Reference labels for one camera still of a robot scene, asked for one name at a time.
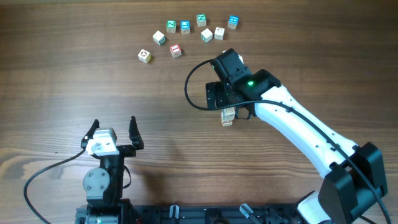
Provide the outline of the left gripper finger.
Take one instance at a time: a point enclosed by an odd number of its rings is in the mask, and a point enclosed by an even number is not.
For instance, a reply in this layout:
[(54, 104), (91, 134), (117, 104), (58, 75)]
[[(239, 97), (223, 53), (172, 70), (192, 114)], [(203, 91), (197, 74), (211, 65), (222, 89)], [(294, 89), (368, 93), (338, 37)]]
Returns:
[(81, 140), (80, 147), (82, 149), (85, 149), (87, 147), (88, 141), (90, 139), (93, 139), (93, 135), (94, 135), (96, 129), (98, 129), (99, 127), (100, 127), (100, 122), (97, 119), (95, 119), (93, 121), (93, 124), (91, 125), (91, 128), (88, 130), (88, 132), (85, 134), (85, 136)]
[(136, 150), (144, 148), (144, 141), (137, 127), (136, 117), (131, 116), (129, 123), (129, 139)]

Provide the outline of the white block blue side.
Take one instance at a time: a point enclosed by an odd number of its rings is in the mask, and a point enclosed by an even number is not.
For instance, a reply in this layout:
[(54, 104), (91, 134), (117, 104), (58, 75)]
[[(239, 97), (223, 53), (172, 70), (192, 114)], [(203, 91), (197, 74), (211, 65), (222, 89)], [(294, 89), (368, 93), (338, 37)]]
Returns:
[(231, 108), (226, 108), (226, 109), (222, 109), (221, 115), (225, 114), (225, 115), (234, 115), (235, 116), (235, 109), (234, 107)]

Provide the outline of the white block red side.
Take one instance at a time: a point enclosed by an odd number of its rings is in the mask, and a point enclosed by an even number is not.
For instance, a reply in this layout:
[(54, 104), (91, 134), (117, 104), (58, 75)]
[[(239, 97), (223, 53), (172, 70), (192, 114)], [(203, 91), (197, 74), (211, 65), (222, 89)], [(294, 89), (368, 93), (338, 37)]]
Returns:
[(233, 120), (229, 120), (229, 121), (222, 121), (221, 124), (225, 124), (225, 123), (233, 123)]

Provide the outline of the white block yellow C side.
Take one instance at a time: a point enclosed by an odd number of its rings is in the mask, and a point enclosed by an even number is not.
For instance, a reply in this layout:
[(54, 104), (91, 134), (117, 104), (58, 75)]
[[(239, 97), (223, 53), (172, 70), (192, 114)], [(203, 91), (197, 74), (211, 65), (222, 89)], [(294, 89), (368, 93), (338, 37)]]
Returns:
[(240, 54), (238, 54), (238, 57), (239, 57), (240, 61), (241, 61), (242, 63), (244, 63), (243, 57), (242, 57)]

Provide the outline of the white block leaf picture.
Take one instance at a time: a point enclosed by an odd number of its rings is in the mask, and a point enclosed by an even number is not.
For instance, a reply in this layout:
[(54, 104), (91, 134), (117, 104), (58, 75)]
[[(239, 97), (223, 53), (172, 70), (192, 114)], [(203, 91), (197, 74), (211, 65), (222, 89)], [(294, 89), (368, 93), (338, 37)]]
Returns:
[(234, 115), (225, 115), (225, 114), (222, 114), (221, 115), (221, 121), (229, 121), (229, 120), (234, 120)]

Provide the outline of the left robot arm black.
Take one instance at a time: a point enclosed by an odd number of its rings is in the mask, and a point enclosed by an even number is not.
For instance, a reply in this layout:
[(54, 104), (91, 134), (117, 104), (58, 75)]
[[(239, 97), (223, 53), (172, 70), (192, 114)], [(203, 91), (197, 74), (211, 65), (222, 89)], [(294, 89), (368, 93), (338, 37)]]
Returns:
[(144, 148), (134, 116), (129, 122), (129, 139), (130, 144), (118, 146), (114, 129), (100, 128), (96, 119), (81, 140), (81, 148), (99, 160), (99, 167), (89, 170), (83, 178), (88, 204), (76, 210), (75, 223), (142, 222), (131, 201), (123, 199), (123, 190), (130, 186), (123, 184), (123, 175), (129, 172), (124, 159), (136, 156), (136, 151)]

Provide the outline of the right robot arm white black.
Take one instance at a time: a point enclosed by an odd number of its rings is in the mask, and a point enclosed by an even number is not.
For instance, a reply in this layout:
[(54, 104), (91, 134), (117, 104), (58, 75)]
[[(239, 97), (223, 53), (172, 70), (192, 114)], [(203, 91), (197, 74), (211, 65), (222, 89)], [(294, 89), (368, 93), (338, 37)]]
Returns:
[(387, 181), (380, 149), (371, 142), (359, 146), (329, 128), (270, 72), (261, 69), (252, 73), (233, 49), (210, 63), (219, 81), (206, 87), (216, 95), (208, 99), (208, 106), (246, 108), (249, 114), (281, 132), (323, 179), (319, 191), (297, 204), (305, 222), (353, 223), (375, 203), (391, 222), (381, 200), (387, 194)]

